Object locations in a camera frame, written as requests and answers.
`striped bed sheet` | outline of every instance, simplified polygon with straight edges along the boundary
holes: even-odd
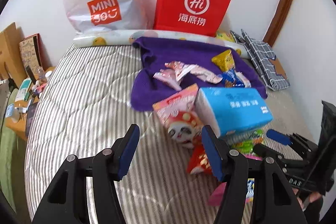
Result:
[[[218,186],[209,175],[186,173],[192,151],[165,133],[152,112],[137,112],[130,93],[142,69],[140,51],[132,46],[75,48],[57,65],[35,112],[25,159],[26,197],[31,219],[53,176],[66,157],[97,154],[123,137],[132,123],[140,141],[128,174],[115,182],[127,223],[213,223],[218,208],[207,200]],[[263,130],[299,133],[311,139],[287,91],[268,90],[274,120]],[[289,159],[291,148],[266,138],[266,144]],[[92,179],[87,179],[90,223],[97,223]],[[252,204],[242,223],[249,223]]]

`purple towel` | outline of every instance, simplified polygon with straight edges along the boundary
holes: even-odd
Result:
[[[160,69],[166,69],[165,63],[181,61],[185,64],[197,64],[218,75],[221,70],[211,62],[211,59],[228,49],[201,42],[155,37],[140,37],[133,43],[133,46],[140,48],[143,67],[134,80],[131,94],[131,105],[137,111],[152,110],[154,103],[166,99],[177,92],[153,78],[154,73],[159,72]],[[258,90],[262,98],[266,99],[266,88],[259,81],[255,71],[239,57],[236,51],[232,51],[232,55],[235,60],[236,71],[242,72],[251,82],[251,86]],[[215,85],[203,82],[190,73],[183,78],[180,86],[185,89],[194,83],[199,87],[224,87],[223,83]]]

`tissue package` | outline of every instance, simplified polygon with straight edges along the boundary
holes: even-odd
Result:
[[[273,120],[254,88],[200,88],[195,110],[218,138],[260,128]]]

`wooden nightstand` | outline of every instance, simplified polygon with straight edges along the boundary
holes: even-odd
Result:
[[[50,67],[46,70],[46,72],[50,71],[50,70],[54,70],[54,69],[55,69],[55,67]],[[32,104],[36,103],[38,101],[39,101],[39,99],[36,97],[34,99],[34,101],[32,102]],[[20,101],[17,101],[17,102],[14,103],[14,107],[19,107],[19,105],[22,106],[22,107],[27,107],[28,101],[20,100]],[[26,138],[27,114],[22,114],[22,117],[23,117],[23,119],[20,117],[20,120],[17,123],[14,123],[11,118],[5,118],[5,125],[6,125],[6,127],[13,130],[20,138],[27,141],[27,138]]]

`metal screw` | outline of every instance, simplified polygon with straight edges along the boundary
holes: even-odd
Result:
[[[112,153],[112,150],[110,148],[105,148],[103,150],[103,155],[108,156]]]
[[[67,161],[73,161],[75,158],[75,155],[69,155],[67,156]]]
[[[272,163],[274,163],[274,159],[271,158],[271,157],[267,157],[267,158],[266,158],[266,162],[267,162],[268,164],[272,164]]]
[[[237,150],[234,150],[234,149],[230,150],[229,153],[230,153],[231,156],[238,156],[239,155],[239,152]]]

